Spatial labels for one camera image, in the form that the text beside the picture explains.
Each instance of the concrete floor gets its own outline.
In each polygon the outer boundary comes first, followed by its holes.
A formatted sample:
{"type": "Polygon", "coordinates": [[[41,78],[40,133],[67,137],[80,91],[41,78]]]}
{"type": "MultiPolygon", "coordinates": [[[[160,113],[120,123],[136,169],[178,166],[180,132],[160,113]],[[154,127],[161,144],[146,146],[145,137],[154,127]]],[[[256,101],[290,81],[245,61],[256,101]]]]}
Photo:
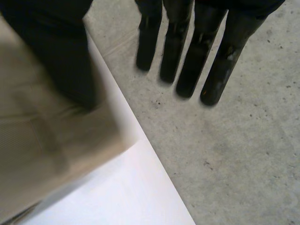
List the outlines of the concrete floor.
{"type": "MultiPolygon", "coordinates": [[[[165,15],[148,74],[135,68],[133,0],[94,0],[87,21],[196,224],[300,225],[299,7],[287,1],[250,38],[212,109],[198,97],[224,24],[194,96],[180,101],[157,82],[165,15]]],[[[192,33],[191,24],[183,56],[192,33]]]]}

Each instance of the beige cloth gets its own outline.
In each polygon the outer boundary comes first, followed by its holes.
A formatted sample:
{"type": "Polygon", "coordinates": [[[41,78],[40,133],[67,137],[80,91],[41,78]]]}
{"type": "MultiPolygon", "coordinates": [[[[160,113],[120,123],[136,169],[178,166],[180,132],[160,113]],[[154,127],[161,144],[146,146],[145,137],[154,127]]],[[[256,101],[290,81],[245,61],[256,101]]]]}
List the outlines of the beige cloth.
{"type": "Polygon", "coordinates": [[[125,150],[105,99],[76,111],[1,19],[0,224],[125,150]]]}

